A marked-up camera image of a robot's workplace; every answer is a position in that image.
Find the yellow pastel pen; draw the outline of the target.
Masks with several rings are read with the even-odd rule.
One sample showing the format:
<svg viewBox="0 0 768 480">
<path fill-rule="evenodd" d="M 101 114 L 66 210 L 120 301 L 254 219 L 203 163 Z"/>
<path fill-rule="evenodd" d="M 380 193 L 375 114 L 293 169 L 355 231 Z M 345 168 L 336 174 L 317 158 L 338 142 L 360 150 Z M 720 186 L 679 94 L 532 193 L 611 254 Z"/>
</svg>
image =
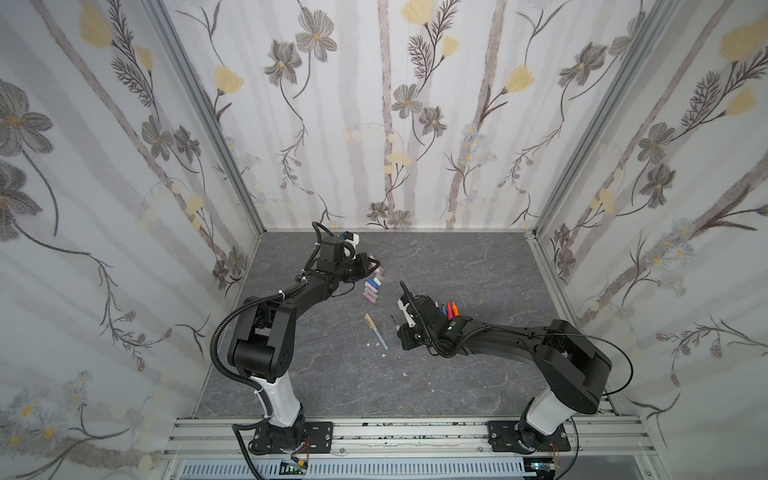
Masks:
<svg viewBox="0 0 768 480">
<path fill-rule="evenodd" d="M 383 347 L 385 350 L 388 350 L 388 349 L 389 349 L 389 346 L 388 346 L 388 344 L 386 343 L 386 341 L 385 341 L 385 339 L 384 339 L 383 335 L 381 334 L 380 330 L 378 329 L 378 327 L 377 327 L 377 325 L 375 324 L 375 322 L 374 322 L 373 318 L 371 317 L 371 315 L 370 315 L 370 314 L 368 314 L 368 313 L 366 313 L 366 314 L 364 315 L 364 319 L 365 319 L 365 321 L 366 321 L 366 324 L 369 326 L 369 328 L 370 328 L 370 329 L 373 331 L 374 335 L 377 337 L 377 339 L 378 339 L 378 341 L 380 342 L 380 344 L 382 345 L 382 347 Z"/>
</svg>

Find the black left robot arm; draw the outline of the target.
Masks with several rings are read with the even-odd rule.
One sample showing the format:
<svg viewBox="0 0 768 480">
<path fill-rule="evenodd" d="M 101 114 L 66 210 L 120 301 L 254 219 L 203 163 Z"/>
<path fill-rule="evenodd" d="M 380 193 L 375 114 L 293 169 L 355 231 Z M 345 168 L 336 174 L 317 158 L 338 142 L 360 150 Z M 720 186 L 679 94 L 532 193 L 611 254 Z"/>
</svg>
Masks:
<svg viewBox="0 0 768 480">
<path fill-rule="evenodd" d="M 380 266 L 378 260 L 357 251 L 358 234 L 337 234 L 318 222 L 312 228 L 314 249 L 294 283 L 276 294 L 246 298 L 211 337 L 209 356 L 215 370 L 251 388 L 263 409 L 260 420 L 232 426 L 246 459 L 309 449 L 304 408 L 289 376 L 297 321 L 332 298 L 340 285 L 354 286 Z"/>
</svg>

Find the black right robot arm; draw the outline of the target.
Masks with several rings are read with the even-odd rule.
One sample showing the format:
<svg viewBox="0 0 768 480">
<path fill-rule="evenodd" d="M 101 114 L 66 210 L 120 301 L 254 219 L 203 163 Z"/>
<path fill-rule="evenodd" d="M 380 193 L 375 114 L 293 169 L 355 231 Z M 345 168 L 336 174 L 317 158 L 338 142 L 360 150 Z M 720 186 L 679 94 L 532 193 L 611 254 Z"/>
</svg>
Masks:
<svg viewBox="0 0 768 480">
<path fill-rule="evenodd" d="M 490 324 L 458 313 L 449 314 L 427 295 L 415 295 L 405 282 L 398 308 L 405 323 L 398 331 L 401 346 L 423 346 L 433 356 L 488 355 L 530 364 L 546 381 L 545 389 L 528 402 L 516 421 L 487 423 L 488 443 L 495 452 L 532 455 L 567 451 L 571 441 L 564 424 L 576 414 L 594 415 L 606 389 L 613 364 L 597 343 L 628 354 L 606 339 L 581 333 L 569 322 L 555 319 L 538 327 Z"/>
</svg>

